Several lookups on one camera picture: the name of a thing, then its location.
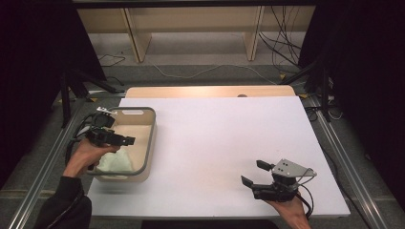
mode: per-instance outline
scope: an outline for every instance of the cable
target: cable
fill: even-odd
[[[366,224],[367,228],[372,229],[371,225],[369,224],[369,222],[366,220],[366,218],[363,216],[363,214],[361,213],[360,209],[357,207],[357,205],[354,203],[354,201],[352,200],[351,196],[348,194],[348,192],[346,192],[346,190],[343,188],[342,184],[340,183],[340,179],[339,179],[339,171],[337,170],[337,165],[334,162],[334,160],[331,158],[331,156],[328,154],[328,152],[324,149],[324,147],[319,144],[321,146],[322,152],[324,153],[324,155],[326,155],[328,157],[328,159],[330,160],[330,162],[333,165],[333,169],[335,172],[335,180],[337,183],[337,186],[340,188],[340,190],[342,190],[342,192],[346,195],[346,197],[349,199],[349,201],[352,203],[352,205],[354,206],[355,210],[357,211],[358,215],[361,217],[361,219],[364,221],[364,223]]]
[[[311,168],[308,168],[302,175],[301,177],[297,180],[297,183],[301,181],[301,179],[304,178],[304,176],[307,174],[308,171],[313,171]],[[300,183],[300,185],[308,183],[310,180],[312,180],[314,177],[311,177],[309,180],[305,181],[304,183]]]
[[[303,197],[301,197],[301,195],[299,195],[298,193],[295,196],[298,197],[307,206],[308,210],[306,212],[306,217],[307,217],[307,219],[309,219],[310,215],[312,215],[313,208],[314,208],[312,193],[309,191],[309,189],[306,186],[304,186],[304,185],[300,185],[300,186],[304,187],[307,190],[307,192],[309,193],[312,206],[309,206],[309,203],[307,203],[307,201]]]
[[[79,142],[80,140],[77,139],[78,137],[78,133],[83,130],[83,128],[85,127],[86,124],[90,124],[91,122],[87,122],[86,120],[89,119],[89,117],[93,117],[95,116],[95,114],[87,114],[80,122],[80,124],[77,126],[77,128],[74,131],[73,137],[71,138],[71,140],[68,143],[68,146],[66,147],[66,152],[65,152],[65,165],[68,165],[69,160],[72,157],[72,151],[73,151],[73,147],[74,145]]]
[[[280,44],[283,44],[283,45],[291,45],[292,47],[294,47],[295,49],[298,49],[298,50],[301,50],[301,49],[302,49],[301,47],[299,47],[299,46],[297,46],[297,45],[294,45],[294,44],[292,44],[292,43],[287,43],[287,42],[277,41],[277,40],[271,39],[271,38],[269,38],[268,36],[266,36],[262,31],[260,32],[260,34],[261,34],[263,37],[265,37],[267,40],[269,40],[269,41],[277,42],[277,43],[280,43]]]
[[[330,117],[331,117],[332,119],[334,119],[334,120],[339,120],[339,119],[343,116],[343,113],[340,113],[340,115],[337,116],[336,114],[333,114],[333,113],[331,113],[330,111],[328,111],[328,114],[329,114]]]
[[[308,119],[310,122],[318,120],[318,113],[316,111],[320,110],[321,107],[305,107],[304,110],[307,113]]]
[[[114,58],[120,58],[120,60],[119,60],[118,62],[114,62],[114,64],[112,64],[112,65],[102,65],[101,67],[112,67],[112,66],[115,66],[116,64],[118,64],[118,63],[120,63],[120,62],[122,62],[122,61],[125,60],[125,57],[124,57],[124,56],[105,54],[105,55],[101,56],[101,57],[98,59],[98,61],[101,60],[101,59],[103,59],[103,58],[106,57],[106,56],[111,56],[111,57],[114,57]]]
[[[116,77],[113,77],[113,76],[107,76],[106,78],[114,78],[118,83],[119,83],[119,85],[121,85],[121,86],[125,86],[125,84],[123,84],[119,79],[117,79]]]
[[[299,85],[302,85],[302,84],[306,84],[307,82],[301,82],[301,83],[297,83],[297,84],[293,84],[293,85],[290,85],[291,87],[296,87],[296,86],[299,86]]]
[[[275,18],[276,21],[277,21],[277,25],[278,25],[279,28],[280,28],[280,30],[279,30],[279,35],[277,36],[277,42],[274,44],[273,50],[275,50],[275,47],[276,47],[276,45],[277,45],[277,43],[278,43],[279,37],[282,36],[282,37],[286,40],[286,42],[288,43],[288,49],[289,49],[289,52],[290,52],[290,55],[291,55],[291,58],[292,58],[292,61],[291,61],[291,62],[293,62],[293,64],[294,64],[295,66],[297,66],[296,61],[295,61],[295,59],[294,59],[294,55],[295,55],[297,58],[298,58],[298,55],[296,54],[295,50],[292,48],[292,46],[291,46],[292,43],[288,40],[288,35],[287,35],[287,32],[286,32],[286,30],[287,30],[287,23],[286,23],[286,7],[283,7],[283,21],[282,21],[282,23],[280,23],[280,20],[279,20],[279,18],[277,17],[277,15],[276,15],[276,13],[275,13],[273,7],[271,7],[271,11],[273,12],[274,18]]]
[[[271,46],[266,42],[266,40],[262,37],[262,33],[261,33],[261,32],[259,33],[259,37],[262,39],[262,41],[266,44],[266,46],[267,46],[269,49],[271,49],[273,52],[276,52],[277,54],[279,54],[280,56],[282,56],[283,58],[285,58],[286,61],[288,61],[288,62],[289,62],[290,64],[292,64],[293,66],[299,67],[297,64],[295,64],[295,63],[292,62],[290,59],[288,59],[288,57],[286,57],[285,55],[281,54],[279,51],[275,50],[274,47],[275,47],[275,44],[277,44],[277,43],[275,43],[274,46],[271,47]],[[275,64],[275,62],[274,62],[274,58],[272,58],[272,62],[273,62],[273,65],[276,66],[276,64]]]
[[[289,32],[289,40],[292,41],[292,32],[294,31],[294,26],[295,26],[295,20],[297,19],[298,13],[300,12],[301,7],[298,7],[297,13],[295,13],[294,20],[292,21],[292,26],[291,26],[291,31]]]
[[[265,78],[264,76],[260,75],[256,70],[254,70],[254,69],[252,69],[252,68],[249,68],[249,67],[247,67],[247,66],[240,66],[240,65],[218,65],[218,66],[215,66],[215,67],[213,67],[213,68],[210,68],[210,69],[207,69],[207,70],[204,70],[204,71],[201,71],[201,72],[199,72],[199,73],[195,73],[195,74],[192,74],[192,75],[189,75],[189,76],[180,76],[180,75],[173,75],[173,74],[164,73],[158,66],[156,66],[155,64],[152,64],[152,65],[153,65],[163,76],[172,77],[172,78],[182,78],[182,79],[194,78],[194,77],[196,77],[196,76],[198,76],[198,75],[200,75],[200,74],[202,74],[202,73],[206,73],[206,72],[209,72],[209,71],[213,71],[213,70],[218,69],[218,68],[223,67],[223,66],[231,66],[231,67],[237,67],[237,68],[244,68],[244,69],[249,69],[249,70],[251,70],[251,71],[254,71],[257,75],[259,75],[259,76],[260,76],[261,78],[263,78],[265,81],[267,81],[267,82],[269,82],[269,83],[271,83],[271,84],[277,85],[277,84],[274,83],[273,81],[271,81],[271,80]]]

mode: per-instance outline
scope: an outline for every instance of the aluminum rail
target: aluminum rail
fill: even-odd
[[[73,116],[71,120],[68,122],[66,127],[62,129],[56,139],[55,144],[51,148],[47,158],[45,159],[44,164],[41,167],[38,175],[36,176],[30,190],[20,203],[19,207],[17,208],[14,216],[11,219],[11,224],[9,225],[10,229],[17,229],[23,228],[26,224],[30,213],[38,200],[39,194],[44,187],[48,177],[56,163],[56,160],[61,155],[61,151],[63,146],[65,146],[66,141],[69,139],[68,136],[72,135],[73,133],[73,124],[77,117],[78,112],[80,111],[81,107],[84,105],[86,99],[79,98],[73,107]]]
[[[320,106],[319,101],[310,99],[312,106]],[[356,171],[354,165],[352,164],[347,151],[343,147],[339,137],[337,136],[335,130],[333,129],[331,123],[327,122],[322,112],[317,111],[318,118],[320,120],[322,129],[324,130],[331,147],[333,148],[340,164],[342,165],[343,171],[348,177],[349,183],[351,184],[355,195],[357,196],[369,224],[372,228],[388,228],[384,218],[381,215],[381,211],[375,204],[370,192],[366,188],[364,182],[362,181],[360,175]]]

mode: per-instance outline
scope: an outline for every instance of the sleeve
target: sleeve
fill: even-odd
[[[89,228],[92,202],[80,178],[61,177],[56,192],[42,205],[33,228]]]

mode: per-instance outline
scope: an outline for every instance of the white table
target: white table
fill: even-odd
[[[277,212],[253,198],[241,175],[271,183],[256,167],[287,158],[318,176],[307,187],[314,217],[350,211],[296,96],[122,99],[120,106],[152,107],[158,134],[152,169],[142,183],[94,179],[93,216],[135,219],[268,219]],[[303,197],[310,201],[305,190]]]

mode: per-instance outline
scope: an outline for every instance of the wooden panel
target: wooden panel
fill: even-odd
[[[295,96],[287,85],[281,86],[192,86],[192,87],[141,87],[126,93],[131,97],[236,97],[246,96]]]
[[[87,33],[127,33],[121,9],[77,10]]]
[[[265,7],[258,7],[256,12],[256,19],[254,25],[251,27],[251,31],[244,32],[244,41],[246,48],[247,60],[254,60],[256,55],[257,38],[260,25],[263,20],[263,12]]]
[[[129,9],[138,32],[251,31],[259,7]]]
[[[135,16],[131,13],[131,9],[124,9],[122,13],[125,16],[125,24],[128,28],[135,60],[141,63],[145,59],[146,51],[152,39],[152,33],[138,32],[138,28],[135,27]]]

